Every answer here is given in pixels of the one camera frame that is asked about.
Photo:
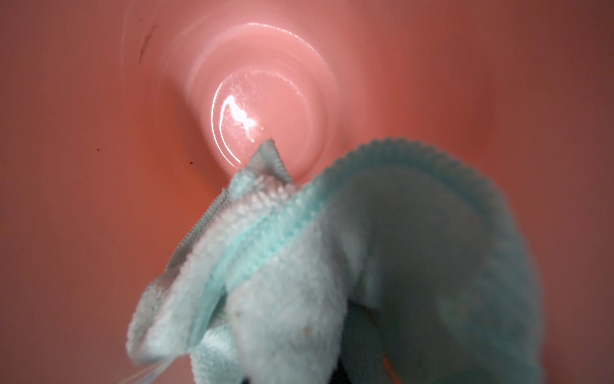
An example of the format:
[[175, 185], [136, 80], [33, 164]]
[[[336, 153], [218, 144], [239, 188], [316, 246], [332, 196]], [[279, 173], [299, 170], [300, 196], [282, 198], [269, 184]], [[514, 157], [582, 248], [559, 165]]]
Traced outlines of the mint green microfiber cloth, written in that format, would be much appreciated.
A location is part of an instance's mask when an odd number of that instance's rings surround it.
[[152, 383], [541, 383], [543, 315], [505, 197], [445, 152], [358, 147], [305, 185], [272, 141], [142, 294], [126, 350]]

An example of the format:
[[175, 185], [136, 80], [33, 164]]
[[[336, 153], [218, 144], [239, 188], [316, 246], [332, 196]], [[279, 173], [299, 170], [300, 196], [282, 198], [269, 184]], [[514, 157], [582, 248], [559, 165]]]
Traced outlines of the pink plastic bucket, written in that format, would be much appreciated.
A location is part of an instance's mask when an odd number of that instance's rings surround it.
[[547, 382], [612, 382], [610, 1], [2, 2], [2, 382], [131, 374], [138, 297], [226, 181], [191, 70], [243, 22], [329, 66], [317, 169], [406, 136], [496, 179], [540, 270]]

